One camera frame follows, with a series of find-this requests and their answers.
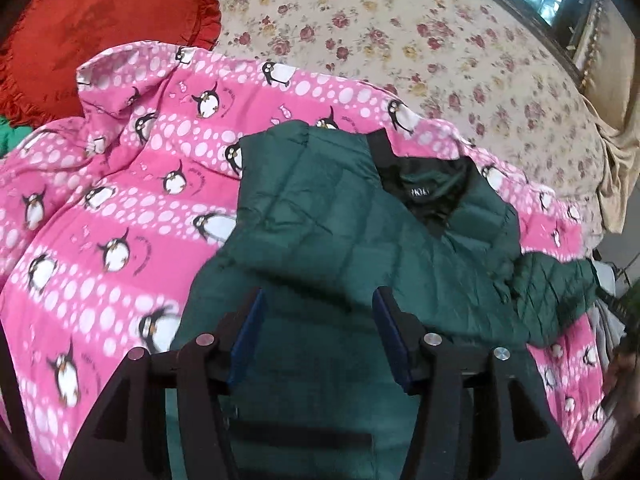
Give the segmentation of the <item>beige curtain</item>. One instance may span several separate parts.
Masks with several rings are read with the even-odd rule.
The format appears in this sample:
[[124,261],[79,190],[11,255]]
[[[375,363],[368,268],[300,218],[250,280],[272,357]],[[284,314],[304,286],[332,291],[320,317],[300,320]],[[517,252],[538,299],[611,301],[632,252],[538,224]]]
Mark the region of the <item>beige curtain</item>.
[[603,226],[620,234],[639,179],[639,35],[612,0],[593,0],[574,62],[603,145]]

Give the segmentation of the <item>dark green quilted jacket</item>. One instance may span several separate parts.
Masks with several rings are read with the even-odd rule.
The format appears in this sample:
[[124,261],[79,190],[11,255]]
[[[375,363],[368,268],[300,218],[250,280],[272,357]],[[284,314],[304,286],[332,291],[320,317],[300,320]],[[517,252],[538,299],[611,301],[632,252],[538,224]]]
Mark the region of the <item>dark green quilted jacket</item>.
[[544,348],[596,298],[586,259],[522,252],[518,214],[466,157],[397,156],[385,131],[285,122],[239,142],[231,235],[198,271],[174,346],[253,288],[267,300],[224,402],[244,479],[395,479],[418,402],[394,381],[374,292],[462,344]]

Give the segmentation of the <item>pink penguin blanket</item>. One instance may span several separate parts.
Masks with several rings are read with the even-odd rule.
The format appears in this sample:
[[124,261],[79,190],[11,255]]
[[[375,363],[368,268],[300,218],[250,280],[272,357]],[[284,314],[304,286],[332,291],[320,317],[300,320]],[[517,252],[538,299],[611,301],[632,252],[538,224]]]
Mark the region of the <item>pink penguin blanket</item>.
[[191,285],[235,227],[246,136],[304,122],[385,131],[400,157],[469,158],[518,214],[522,252],[581,259],[577,207],[370,84],[149,41],[76,79],[82,115],[1,161],[1,325],[44,478],[131,349],[184,346]]

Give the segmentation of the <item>grey garment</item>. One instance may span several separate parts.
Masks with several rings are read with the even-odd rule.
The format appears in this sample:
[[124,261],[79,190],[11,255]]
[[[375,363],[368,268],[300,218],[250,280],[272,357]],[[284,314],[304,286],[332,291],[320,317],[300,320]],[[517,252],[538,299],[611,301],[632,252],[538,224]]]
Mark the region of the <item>grey garment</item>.
[[[606,263],[593,261],[601,288],[608,294],[616,295],[614,270]],[[601,366],[604,370],[613,359],[615,349],[625,335],[625,325],[611,312],[608,305],[598,299],[587,312],[591,328],[596,337],[596,346]]]

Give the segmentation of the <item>red heart-shaped ruffled pillow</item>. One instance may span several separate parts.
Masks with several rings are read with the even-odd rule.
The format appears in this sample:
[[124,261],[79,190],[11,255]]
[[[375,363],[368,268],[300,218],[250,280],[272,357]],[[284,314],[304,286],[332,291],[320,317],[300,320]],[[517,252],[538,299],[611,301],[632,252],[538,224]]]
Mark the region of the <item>red heart-shaped ruffled pillow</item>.
[[1,44],[1,115],[37,128],[79,116],[76,70],[134,41],[211,48],[218,0],[32,0]]

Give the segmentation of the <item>green knitted garment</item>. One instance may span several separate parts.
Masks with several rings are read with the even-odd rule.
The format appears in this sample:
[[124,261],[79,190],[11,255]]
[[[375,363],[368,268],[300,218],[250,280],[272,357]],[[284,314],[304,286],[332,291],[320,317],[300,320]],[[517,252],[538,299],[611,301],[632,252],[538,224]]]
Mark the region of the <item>green knitted garment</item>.
[[26,136],[32,133],[32,127],[14,126],[5,117],[0,117],[0,156],[4,157],[14,150]]

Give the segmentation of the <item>floral bed sheet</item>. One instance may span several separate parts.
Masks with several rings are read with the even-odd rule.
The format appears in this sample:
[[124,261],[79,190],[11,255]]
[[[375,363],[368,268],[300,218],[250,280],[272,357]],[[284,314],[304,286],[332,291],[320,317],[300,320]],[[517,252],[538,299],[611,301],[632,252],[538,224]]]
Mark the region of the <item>floral bed sheet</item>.
[[219,49],[360,79],[574,200],[603,234],[599,133],[570,73],[492,0],[219,0]]

